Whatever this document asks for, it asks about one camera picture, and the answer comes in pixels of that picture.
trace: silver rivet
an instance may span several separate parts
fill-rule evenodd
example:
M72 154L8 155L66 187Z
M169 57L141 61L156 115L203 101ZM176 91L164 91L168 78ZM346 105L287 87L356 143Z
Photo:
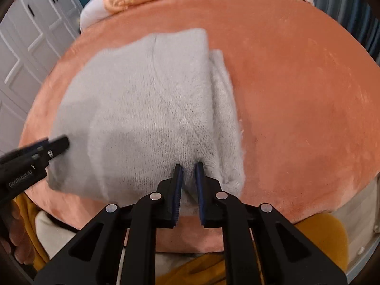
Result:
M106 211L109 213L115 212L117 210L117 205L110 204L106 207Z
M226 192L218 192L215 196L220 200L224 200L228 197L228 194Z
M158 193L158 192L154 192L154 193L152 193L149 197L150 197L150 199L152 199L152 200L159 200L159 199L161 198L161 194Z
M365 248L364 247L361 247L359 250L358 250L358 255L362 255L364 253L364 250Z
M260 209L263 211L263 212L272 212L272 210L273 210L273 207L272 207L272 205L270 205L270 204L262 204L261 205L261 207L260 207Z

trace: human hand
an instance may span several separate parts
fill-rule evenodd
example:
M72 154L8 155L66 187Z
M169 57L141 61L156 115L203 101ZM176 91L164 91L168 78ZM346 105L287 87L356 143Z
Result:
M20 214L19 207L12 200L11 203L0 209L0 217L9 231L9 238L16 247L14 257L21 264L31 265L35 258L34 247L25 230L24 220ZM0 243L7 253L11 253L11 245L0 237Z

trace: folded gray sweater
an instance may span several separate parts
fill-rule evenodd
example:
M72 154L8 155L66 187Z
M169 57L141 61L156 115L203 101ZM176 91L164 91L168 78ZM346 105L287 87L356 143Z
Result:
M96 54L73 78L51 137L66 134L70 149L54 159L54 190L135 203L185 169L180 214L196 212L194 165L222 189L244 183L241 131L221 51L203 29L150 34Z

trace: triangular cutout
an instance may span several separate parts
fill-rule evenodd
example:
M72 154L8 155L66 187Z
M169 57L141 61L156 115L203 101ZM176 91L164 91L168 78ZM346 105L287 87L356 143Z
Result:
M80 241L70 249L69 255L84 261L90 261L102 229L102 223L95 224L94 227L86 232Z
M291 263L295 263L307 256L310 256L309 250L297 240L281 223L276 224L282 246L284 247L286 257Z

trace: orange surface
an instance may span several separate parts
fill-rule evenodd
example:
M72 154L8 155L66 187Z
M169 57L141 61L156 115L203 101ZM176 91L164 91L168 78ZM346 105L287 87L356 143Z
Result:
M231 74L243 129L243 202L272 203L296 222L337 209L375 177L380 70L337 22L299 0L160 0L95 24L45 80L20 144L49 135L71 79L99 50L195 27L207 30ZM77 228L104 205L54 192L45 181L27 194ZM220 231L201 229L197 216L158 232L159 251L220 249Z

